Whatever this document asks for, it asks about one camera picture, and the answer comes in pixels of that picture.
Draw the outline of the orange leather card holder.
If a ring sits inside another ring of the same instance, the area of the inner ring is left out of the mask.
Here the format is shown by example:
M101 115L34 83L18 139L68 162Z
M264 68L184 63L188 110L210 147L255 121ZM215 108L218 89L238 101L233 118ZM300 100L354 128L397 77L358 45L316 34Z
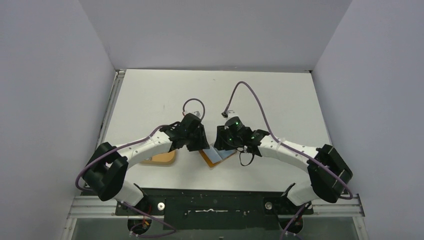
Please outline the orange leather card holder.
M199 151L200 156L206 162L209 168L214 168L229 157L233 156L236 150L218 150L213 145L209 148L202 149Z

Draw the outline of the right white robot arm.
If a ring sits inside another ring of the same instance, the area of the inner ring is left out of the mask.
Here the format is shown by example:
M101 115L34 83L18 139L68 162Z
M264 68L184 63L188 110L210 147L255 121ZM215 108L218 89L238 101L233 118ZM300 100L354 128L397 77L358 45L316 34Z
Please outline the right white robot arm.
M271 158L296 167L309 179L295 183L284 192L282 209L295 213L313 200L336 203L342 199L353 173L336 149L329 144L311 147L274 137L270 132L245 126L235 115L216 128L214 147L217 150L241 150L258 157Z

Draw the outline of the orange plastic tray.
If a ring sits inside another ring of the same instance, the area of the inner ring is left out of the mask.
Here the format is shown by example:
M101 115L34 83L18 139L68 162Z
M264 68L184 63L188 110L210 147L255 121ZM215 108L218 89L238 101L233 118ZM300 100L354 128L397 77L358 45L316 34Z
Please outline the orange plastic tray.
M154 166L167 166L175 162L176 156L177 156L177 151L173 150L171 152L154 155L151 157L152 158L151 162L141 161L140 164L154 165Z

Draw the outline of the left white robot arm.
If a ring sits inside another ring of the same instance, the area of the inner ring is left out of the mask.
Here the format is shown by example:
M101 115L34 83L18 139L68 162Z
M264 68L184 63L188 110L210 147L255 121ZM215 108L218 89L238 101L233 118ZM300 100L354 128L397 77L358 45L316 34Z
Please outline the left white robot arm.
M128 204L136 215L147 211L148 200L136 184L126 180L127 171L144 160L186 147L195 152L209 148L202 120L187 113L181 121L156 127L148 136L121 145L100 144L78 174L101 201L114 199Z

